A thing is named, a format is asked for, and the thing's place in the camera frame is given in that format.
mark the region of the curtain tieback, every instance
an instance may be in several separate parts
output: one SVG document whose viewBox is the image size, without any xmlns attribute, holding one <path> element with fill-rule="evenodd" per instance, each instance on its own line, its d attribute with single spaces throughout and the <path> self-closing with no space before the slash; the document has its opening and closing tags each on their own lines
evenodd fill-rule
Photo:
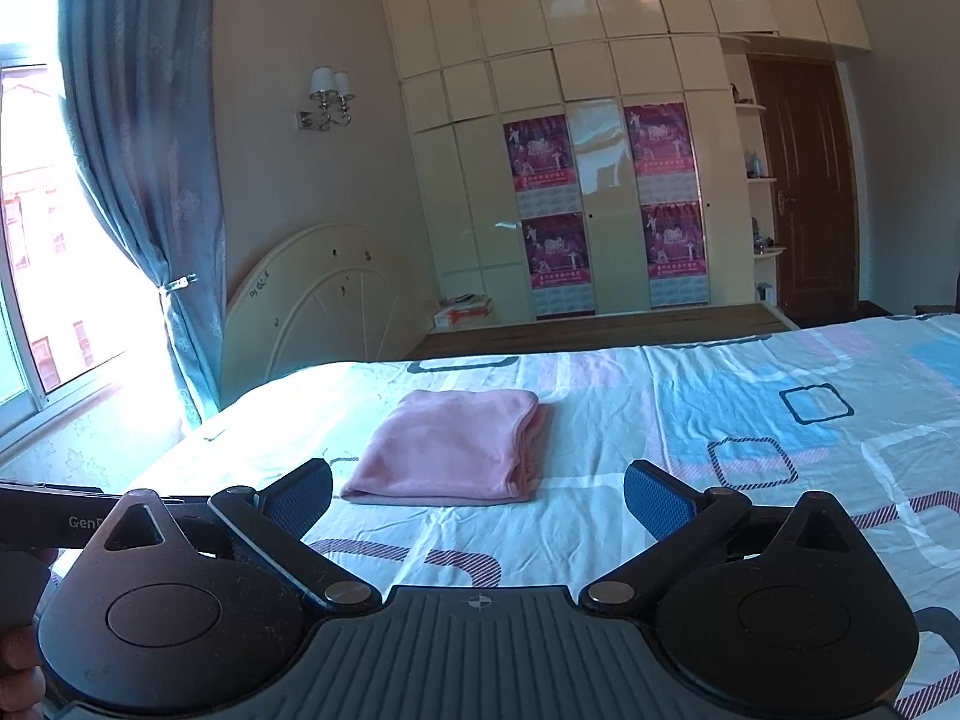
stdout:
<svg viewBox="0 0 960 720">
<path fill-rule="evenodd" d="M 186 274 L 186 276 L 181 276 L 180 278 L 167 282 L 162 287 L 160 287 L 160 293 L 162 295 L 169 295 L 171 292 L 176 290 L 182 290 L 186 287 L 189 287 L 193 282 L 197 280 L 197 274 Z"/>
</svg>

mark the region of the wall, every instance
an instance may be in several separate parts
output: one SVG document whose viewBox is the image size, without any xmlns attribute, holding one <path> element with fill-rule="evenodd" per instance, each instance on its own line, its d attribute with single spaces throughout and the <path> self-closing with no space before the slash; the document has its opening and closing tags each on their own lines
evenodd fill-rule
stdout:
<svg viewBox="0 0 960 720">
<path fill-rule="evenodd" d="M 353 124 L 299 131 L 322 64 L 349 72 Z M 381 234 L 436 283 L 380 0 L 214 0 L 213 74 L 229 293 L 320 223 Z"/>
<path fill-rule="evenodd" d="M 847 108 L 847 126 L 850 129 L 850 148 L 853 152 L 853 180 L 856 182 L 856 221 L 860 245 L 859 299 L 869 300 L 874 289 L 874 257 L 872 256 L 872 233 L 870 225 L 870 185 L 867 182 L 867 158 L 863 151 L 863 127 L 856 96 L 850 79 L 847 62 L 837 62 L 837 76 L 843 104 Z"/>
<path fill-rule="evenodd" d="M 960 269 L 960 0 L 858 0 L 874 52 L 848 63 L 871 214 L 869 298 L 952 304 Z"/>
</svg>

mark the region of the wooden bed frame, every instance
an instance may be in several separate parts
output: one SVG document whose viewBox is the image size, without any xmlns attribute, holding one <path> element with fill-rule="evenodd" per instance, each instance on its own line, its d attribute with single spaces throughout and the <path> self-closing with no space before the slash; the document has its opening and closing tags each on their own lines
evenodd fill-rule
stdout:
<svg viewBox="0 0 960 720">
<path fill-rule="evenodd" d="M 435 300 L 406 259 L 367 230 L 306 229 L 267 254 L 227 306 L 221 405 L 325 362 L 694 343 L 797 329 L 754 303 L 429 333 Z"/>
</svg>

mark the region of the shelf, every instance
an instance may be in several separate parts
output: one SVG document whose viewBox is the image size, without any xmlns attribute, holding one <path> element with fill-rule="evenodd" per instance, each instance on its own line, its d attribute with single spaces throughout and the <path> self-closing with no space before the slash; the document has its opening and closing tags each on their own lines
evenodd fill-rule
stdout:
<svg viewBox="0 0 960 720">
<path fill-rule="evenodd" d="M 769 259 L 772 259 L 773 257 L 779 257 L 779 255 L 783 254 L 785 251 L 786 251 L 786 247 L 769 247 L 768 250 L 766 250 L 762 254 L 755 254 L 754 259 L 769 260 Z"/>
</svg>

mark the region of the brown door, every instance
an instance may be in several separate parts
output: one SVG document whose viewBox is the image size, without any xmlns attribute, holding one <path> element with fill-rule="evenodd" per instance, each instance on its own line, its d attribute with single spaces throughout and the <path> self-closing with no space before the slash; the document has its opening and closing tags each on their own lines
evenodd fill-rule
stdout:
<svg viewBox="0 0 960 720">
<path fill-rule="evenodd" d="M 850 139 L 832 64 L 751 57 L 767 108 L 779 304 L 789 317 L 856 309 L 857 226 Z"/>
</svg>

